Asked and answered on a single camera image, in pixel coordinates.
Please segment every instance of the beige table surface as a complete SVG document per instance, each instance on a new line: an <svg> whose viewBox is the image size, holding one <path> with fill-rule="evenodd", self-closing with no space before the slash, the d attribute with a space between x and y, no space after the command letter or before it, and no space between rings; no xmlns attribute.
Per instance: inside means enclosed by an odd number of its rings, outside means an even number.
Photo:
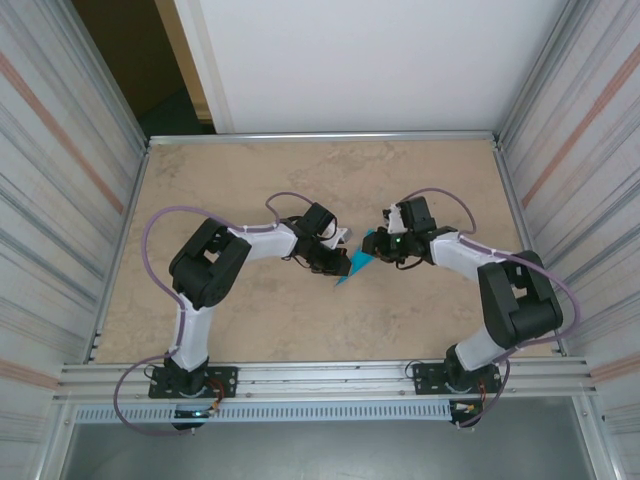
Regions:
<svg viewBox="0 0 640 480"><path fill-rule="evenodd" d="M294 190L318 201L353 229L355 250L382 209L423 186L460 195L478 220L475 239L518 250L519 242L486 141L268 143L154 146L118 272L99 363L162 353L172 338L175 304L147 277L140 258L144 224L175 204L215 212L236 224L272 220L264 200ZM428 194L439 225L464 228L464 211ZM302 214L295 198L275 202L283 216ZM172 213L154 226L152 265L168 266L203 221ZM442 357L482 325L478 287L424 265L401 272L376 261L346 283L272 258L245 264L219 304L209 338L212 361L338 361ZM541 346L528 355L548 355Z"/></svg>

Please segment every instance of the corrugated metal wall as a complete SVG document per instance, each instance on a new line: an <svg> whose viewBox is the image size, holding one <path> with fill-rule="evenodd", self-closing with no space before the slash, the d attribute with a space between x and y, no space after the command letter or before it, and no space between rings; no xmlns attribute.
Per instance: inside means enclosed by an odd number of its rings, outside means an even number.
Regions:
<svg viewBox="0 0 640 480"><path fill-rule="evenodd" d="M639 65L640 2L591 2L504 140L534 244L583 306L568 346L592 366L629 478L640 478Z"/></svg>
<svg viewBox="0 0 640 480"><path fill-rule="evenodd" d="M0 478L83 360L144 156L63 1L0 3Z"/></svg>

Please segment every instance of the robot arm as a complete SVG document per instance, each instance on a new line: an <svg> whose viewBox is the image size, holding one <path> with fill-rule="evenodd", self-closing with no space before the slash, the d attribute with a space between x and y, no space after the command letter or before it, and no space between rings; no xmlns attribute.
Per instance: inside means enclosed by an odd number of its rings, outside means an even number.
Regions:
<svg viewBox="0 0 640 480"><path fill-rule="evenodd" d="M438 228L423 197L394 204L383 216L386 225L365 237L364 253L395 263L401 270L407 268L402 266L407 258L417 257L408 268L427 262L479 285L484 326L447 351L445 364L452 385L463 388L474 383L474 372L507 350L562 325L562 310L546 277L499 258L482 245L463 244L451 227ZM514 256L542 266L532 251ZM523 294L516 296L514 288Z"/></svg>
<svg viewBox="0 0 640 480"><path fill-rule="evenodd" d="M186 396L202 389L215 307L227 296L245 262L301 257L312 273L345 276L351 261L346 249L338 245L346 243L350 236L351 231L338 227L335 216L317 203L303 216L284 219L275 228L234 231L213 219L205 220L169 266L173 289L185 305L180 348L165 361L176 389ZM177 346L181 313L178 306L169 351Z"/></svg>

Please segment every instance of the ventilation grille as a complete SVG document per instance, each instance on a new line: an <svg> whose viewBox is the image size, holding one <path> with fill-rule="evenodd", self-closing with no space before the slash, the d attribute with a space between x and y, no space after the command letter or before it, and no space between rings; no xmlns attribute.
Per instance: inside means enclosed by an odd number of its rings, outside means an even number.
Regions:
<svg viewBox="0 0 640 480"><path fill-rule="evenodd" d="M175 405L135 405L122 408L133 423L193 423L194 419L176 419ZM181 410L198 410L182 406ZM293 402L227 403L205 421L238 422L313 422L336 420L451 420L447 400L370 401L370 402ZM111 405L87 405L78 410L77 424L119 423Z"/></svg>

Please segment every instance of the blue object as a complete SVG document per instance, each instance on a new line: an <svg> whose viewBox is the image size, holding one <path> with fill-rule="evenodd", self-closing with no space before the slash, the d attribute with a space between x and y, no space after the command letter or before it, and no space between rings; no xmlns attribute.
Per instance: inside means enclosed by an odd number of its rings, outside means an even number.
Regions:
<svg viewBox="0 0 640 480"><path fill-rule="evenodd" d="M369 235L370 233L373 233L373 230L369 230L367 232L367 235ZM358 273L360 270L362 270L364 267L369 265L374 260L374 258L375 257L372 257L371 255L367 255L366 253L364 253L360 249L360 247L358 247L355 253L353 254L353 257L351 257L351 271L349 272L349 275L347 275L346 277L341 277L340 280L338 280L338 282L336 283L336 287L341 283L345 282L347 278L352 277L353 275Z"/></svg>

